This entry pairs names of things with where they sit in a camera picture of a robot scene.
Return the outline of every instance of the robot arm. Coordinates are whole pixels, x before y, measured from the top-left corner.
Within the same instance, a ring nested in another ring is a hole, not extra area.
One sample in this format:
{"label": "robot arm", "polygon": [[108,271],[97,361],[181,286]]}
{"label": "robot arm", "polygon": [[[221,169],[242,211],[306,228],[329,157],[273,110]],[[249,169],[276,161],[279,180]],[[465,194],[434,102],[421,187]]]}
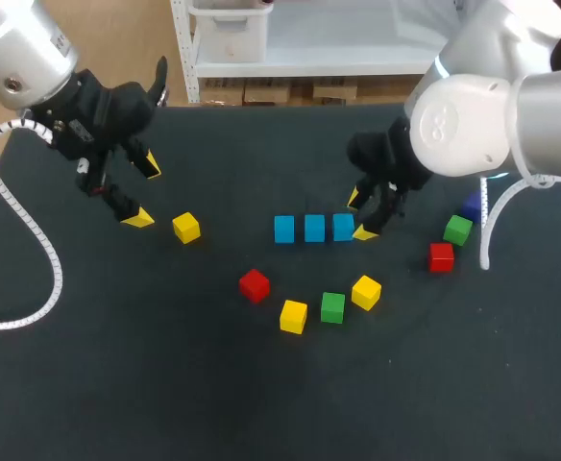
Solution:
{"label": "robot arm", "polygon": [[52,131],[51,148],[77,160],[77,185],[101,196],[118,221],[139,226],[152,218],[125,196],[109,174],[117,149],[146,177],[160,174],[136,136],[167,100],[167,61],[153,86],[105,88],[89,70],[75,72],[78,52],[37,0],[0,0],[0,103]]}
{"label": "robot arm", "polygon": [[410,190],[432,173],[517,172],[561,176],[561,72],[551,53],[561,38],[552,0],[484,0],[448,42],[386,133],[358,133],[349,158],[364,174],[349,206],[379,188],[378,208],[355,238],[380,234]]}

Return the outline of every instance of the cardboard box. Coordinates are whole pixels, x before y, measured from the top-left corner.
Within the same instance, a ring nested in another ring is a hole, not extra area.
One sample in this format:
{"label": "cardboard box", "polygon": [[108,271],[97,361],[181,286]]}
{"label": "cardboard box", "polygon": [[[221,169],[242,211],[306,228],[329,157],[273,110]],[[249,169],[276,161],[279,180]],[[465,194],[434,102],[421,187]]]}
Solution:
{"label": "cardboard box", "polygon": [[359,79],[357,97],[348,105],[401,104],[411,94],[423,75],[388,75]]}
{"label": "cardboard box", "polygon": [[203,106],[242,106],[244,79],[205,79],[200,82]]}
{"label": "cardboard box", "polygon": [[357,77],[321,77],[315,79],[312,97],[351,101],[357,97]]}
{"label": "cardboard box", "polygon": [[289,79],[248,79],[244,89],[244,102],[286,105],[290,95],[291,81]]}

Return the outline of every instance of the robot logo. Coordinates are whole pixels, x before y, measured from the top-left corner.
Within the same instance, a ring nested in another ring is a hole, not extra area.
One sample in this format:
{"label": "robot logo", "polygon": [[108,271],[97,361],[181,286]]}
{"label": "robot logo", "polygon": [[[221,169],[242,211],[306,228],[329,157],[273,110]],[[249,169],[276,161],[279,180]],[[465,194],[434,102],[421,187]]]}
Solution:
{"label": "robot logo", "polygon": [[430,148],[445,147],[457,133],[458,119],[458,113],[453,103],[445,101],[431,104],[421,118],[422,140]]}

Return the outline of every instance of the blue cube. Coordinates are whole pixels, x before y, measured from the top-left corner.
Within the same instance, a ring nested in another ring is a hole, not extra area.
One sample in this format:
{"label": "blue cube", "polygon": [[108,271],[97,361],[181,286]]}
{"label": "blue cube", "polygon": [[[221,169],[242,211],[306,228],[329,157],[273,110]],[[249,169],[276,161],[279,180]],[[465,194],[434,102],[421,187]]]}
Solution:
{"label": "blue cube", "polygon": [[350,213],[334,214],[334,242],[351,242],[354,239],[354,216]]}
{"label": "blue cube", "polygon": [[481,192],[477,191],[472,194],[460,210],[460,216],[475,224],[481,223]]}
{"label": "blue cube", "polygon": [[304,241],[323,243],[326,241],[326,217],[323,214],[307,214],[304,219]]}
{"label": "blue cube", "polygon": [[296,241],[295,218],[293,216],[274,217],[274,241],[294,243]]}

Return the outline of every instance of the storage bin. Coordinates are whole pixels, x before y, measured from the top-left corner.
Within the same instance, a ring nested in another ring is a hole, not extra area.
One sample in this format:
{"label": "storage bin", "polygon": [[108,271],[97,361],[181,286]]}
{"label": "storage bin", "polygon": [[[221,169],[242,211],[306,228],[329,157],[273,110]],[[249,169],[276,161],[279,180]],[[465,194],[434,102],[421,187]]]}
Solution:
{"label": "storage bin", "polygon": [[193,0],[199,56],[205,62],[265,61],[268,18],[274,6],[257,0]]}

